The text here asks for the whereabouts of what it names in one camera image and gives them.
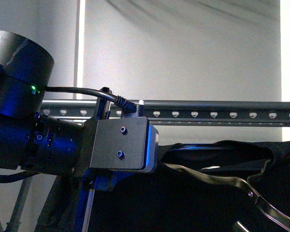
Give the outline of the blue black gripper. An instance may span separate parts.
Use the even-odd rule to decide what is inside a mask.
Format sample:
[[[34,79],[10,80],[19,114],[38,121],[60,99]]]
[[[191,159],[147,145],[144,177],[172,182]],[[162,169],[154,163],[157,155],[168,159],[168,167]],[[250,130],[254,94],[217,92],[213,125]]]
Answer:
[[[91,168],[97,123],[98,120],[109,118],[110,104],[109,100],[98,97],[93,117],[88,119],[83,126],[83,142],[75,174],[79,178],[73,222],[75,232],[88,230],[95,190],[112,190],[116,184],[116,173],[106,169]]]

